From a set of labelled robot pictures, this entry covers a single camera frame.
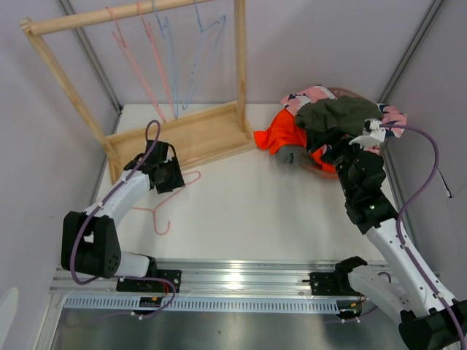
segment white surface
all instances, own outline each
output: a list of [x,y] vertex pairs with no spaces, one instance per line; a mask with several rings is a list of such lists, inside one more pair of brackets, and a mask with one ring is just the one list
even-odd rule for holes
[[[247,117],[253,129],[265,128],[280,108],[248,105]],[[154,115],[152,106],[127,105],[118,131],[145,126]],[[171,230],[158,236],[150,212],[131,210],[117,229],[122,250],[177,259],[383,260],[349,221],[336,180],[280,165],[260,150],[185,173],[192,171],[201,178],[156,212],[159,230],[169,220]],[[99,197],[109,188],[106,170]],[[384,190],[392,200],[387,182]],[[150,192],[136,206],[153,209],[167,196]]]
[[[467,2],[446,1],[420,45],[390,103],[437,141],[439,170],[452,193],[448,198],[437,176],[409,209],[418,248],[428,264],[457,295],[467,298]],[[428,177],[433,149],[410,131],[390,143],[406,198]]]
[[[78,12],[117,6],[128,0],[73,0]],[[215,62],[194,96],[197,103],[235,99],[233,0],[199,4],[203,23],[227,16]],[[277,103],[282,97],[313,84],[339,86],[376,100],[415,33],[430,0],[247,0],[247,100]],[[180,94],[188,87],[198,25],[193,6],[161,12],[174,29],[174,51]],[[152,23],[161,60],[167,68],[166,47],[153,14]],[[166,103],[155,59],[138,17],[120,20],[135,59],[155,91]],[[86,28],[96,53],[122,104],[148,103],[131,67],[111,35],[114,23]],[[215,30],[201,54],[204,67],[214,45]]]
[[[12,287],[19,290],[18,312],[4,350],[29,350],[48,307],[63,218],[89,204],[104,152],[20,28],[19,19],[27,16],[61,16],[56,3],[2,4],[0,295]],[[115,115],[73,33],[45,40],[109,133]]]

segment gray wall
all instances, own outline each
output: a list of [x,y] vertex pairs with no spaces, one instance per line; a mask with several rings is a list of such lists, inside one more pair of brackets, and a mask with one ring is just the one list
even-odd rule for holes
[[[411,210],[419,248],[443,282],[467,298],[467,2],[449,0],[390,99],[409,123],[435,137],[440,172]],[[433,150],[421,136],[407,133],[391,153],[406,195],[426,179]]]
[[[73,0],[78,12],[116,6],[127,0]],[[284,95],[312,84],[342,86],[376,99],[408,45],[431,0],[247,0],[247,100],[277,103]],[[235,99],[233,1],[200,4],[204,23],[227,15],[225,35],[216,59],[195,100],[201,103]],[[180,91],[185,91],[198,42],[193,6],[161,12],[174,29],[180,67]],[[161,60],[166,50],[154,15],[152,23]],[[138,17],[120,21],[128,45],[160,101],[167,101],[149,42]],[[148,102],[111,30],[114,23],[86,28],[98,57],[122,103]],[[205,60],[215,33],[204,44]]]
[[[53,0],[7,1],[0,11],[0,298],[19,289],[6,350],[35,341],[59,262],[63,216],[88,203],[104,159],[18,22],[59,15]],[[110,132],[114,113],[72,34],[46,40]]]

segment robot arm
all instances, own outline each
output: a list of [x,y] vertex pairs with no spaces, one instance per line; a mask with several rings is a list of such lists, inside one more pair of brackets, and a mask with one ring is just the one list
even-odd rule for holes
[[[351,261],[336,264],[336,269],[347,279],[341,285],[372,299],[398,324],[410,350],[442,349],[459,341],[460,334],[467,333],[467,300],[457,301],[438,280],[402,224],[401,231],[397,231],[398,213],[381,191],[385,179],[383,160],[363,150],[384,139],[379,124],[378,120],[367,121],[363,135],[357,137],[336,131],[306,131],[314,140],[332,141],[331,151],[322,159],[336,167],[347,214],[381,252],[400,285],[385,281],[362,259],[350,258]],[[315,148],[321,146],[320,143],[314,145]]]
[[[72,250],[78,233],[85,220],[90,219],[78,243],[74,260],[76,272],[106,279],[156,274],[154,258],[121,251],[116,231],[126,213],[149,191],[156,189],[158,193],[166,193],[185,186],[173,146],[162,141],[157,141],[153,146],[153,142],[147,141],[146,153],[137,155],[126,165],[121,177],[104,196],[109,197],[105,205],[96,201],[80,213],[70,211],[66,215],[61,250],[63,268],[71,269]],[[173,153],[170,159],[169,149]]]

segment wooden frame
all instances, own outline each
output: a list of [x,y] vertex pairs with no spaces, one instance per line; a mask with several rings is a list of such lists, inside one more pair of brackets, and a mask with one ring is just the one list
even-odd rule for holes
[[[198,0],[198,3],[206,1],[211,0]],[[194,0],[155,0],[155,4],[158,11],[163,11],[194,4]],[[143,1],[139,5],[143,14],[153,11],[151,0]],[[114,7],[113,11],[117,19],[139,15],[136,3]],[[183,169],[223,159],[255,147],[253,132],[245,117],[245,0],[234,0],[234,12],[237,100],[162,124],[161,138],[175,146]],[[123,166],[135,155],[144,151],[144,129],[106,136],[42,38],[45,34],[111,20],[109,12],[101,9],[41,22],[32,22],[29,18],[25,18],[20,21],[20,24],[31,45],[104,148],[109,159],[111,180],[114,183],[123,171]],[[150,129],[151,136],[155,134],[155,131],[155,127]]]

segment gray cloth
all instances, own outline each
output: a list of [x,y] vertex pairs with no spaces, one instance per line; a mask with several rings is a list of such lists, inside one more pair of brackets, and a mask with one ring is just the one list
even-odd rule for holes
[[306,149],[295,144],[286,144],[280,147],[275,156],[283,164],[291,164],[293,166],[314,164],[313,158]]
[[305,104],[298,110],[295,122],[299,128],[320,133],[337,128],[343,133],[359,136],[363,133],[365,120],[381,120],[382,117],[373,102],[365,98],[343,96],[336,100],[327,98]]

